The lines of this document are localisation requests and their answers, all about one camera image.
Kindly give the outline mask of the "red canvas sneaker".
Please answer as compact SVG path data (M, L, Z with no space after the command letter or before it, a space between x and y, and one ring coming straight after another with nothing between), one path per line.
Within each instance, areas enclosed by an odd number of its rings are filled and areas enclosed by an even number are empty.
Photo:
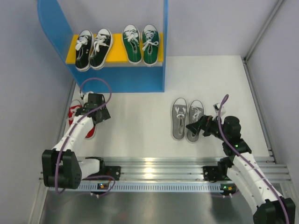
M88 132L88 134L86 135L86 139L90 139L94 136L95 134L95 130L96 130L96 126L94 125L93 128Z
M72 125L75 114L77 112L78 109L82 108L82 104L78 99L75 99L71 102L71 105L69 107L68 110L68 122L69 122L69 126Z

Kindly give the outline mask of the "black canvas sneaker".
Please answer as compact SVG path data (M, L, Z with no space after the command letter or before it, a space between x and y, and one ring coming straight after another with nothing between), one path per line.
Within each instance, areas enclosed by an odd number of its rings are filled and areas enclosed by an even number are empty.
M83 30L76 41L75 66L80 72L87 71L90 68L90 54L93 48L94 36L91 31Z
M102 28L95 36L93 50L90 56L90 66L94 70L100 70L103 68L106 62L108 53L113 46L113 35L106 29Z

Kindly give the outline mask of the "green canvas sneaker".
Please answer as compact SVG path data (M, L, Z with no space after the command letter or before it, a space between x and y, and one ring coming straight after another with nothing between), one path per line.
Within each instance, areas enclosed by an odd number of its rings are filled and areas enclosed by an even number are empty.
M135 25L127 25L122 32L122 42L129 63L138 64L142 61L140 51L140 33Z
M148 24L142 31L143 62L147 66L153 66L158 61L158 49L160 44L159 32L155 26Z

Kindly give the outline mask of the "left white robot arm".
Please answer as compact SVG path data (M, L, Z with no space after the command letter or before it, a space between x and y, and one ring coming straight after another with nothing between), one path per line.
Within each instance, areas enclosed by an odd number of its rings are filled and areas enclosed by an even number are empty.
M84 105L70 108L70 127L64 136L42 154L43 183L46 187L77 189L87 177L95 185L103 184L106 179L105 163L101 157L88 156L81 161L76 157L90 131L110 118L104 95L90 92L84 98Z

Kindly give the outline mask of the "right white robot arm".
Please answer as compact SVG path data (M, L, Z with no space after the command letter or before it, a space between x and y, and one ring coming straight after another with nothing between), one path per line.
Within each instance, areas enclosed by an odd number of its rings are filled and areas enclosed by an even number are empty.
M226 155L218 162L218 180L223 185L233 182L247 201L256 224L293 224L296 205L284 198L266 178L252 151L241 138L241 125L237 117L218 120L204 115L186 128L193 134L220 139Z

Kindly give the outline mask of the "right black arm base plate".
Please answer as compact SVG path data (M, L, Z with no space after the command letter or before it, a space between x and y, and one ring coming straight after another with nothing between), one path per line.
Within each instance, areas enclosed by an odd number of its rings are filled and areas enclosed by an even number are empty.
M208 182L229 181L226 174L218 166L203 167L204 180Z

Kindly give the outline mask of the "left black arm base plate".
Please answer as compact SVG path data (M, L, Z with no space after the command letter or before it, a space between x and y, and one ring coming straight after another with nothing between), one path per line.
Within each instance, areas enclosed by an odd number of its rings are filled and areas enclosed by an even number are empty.
M104 168L100 168L99 172L92 174L92 176L99 175L109 175L118 181L121 176L121 166L105 166Z

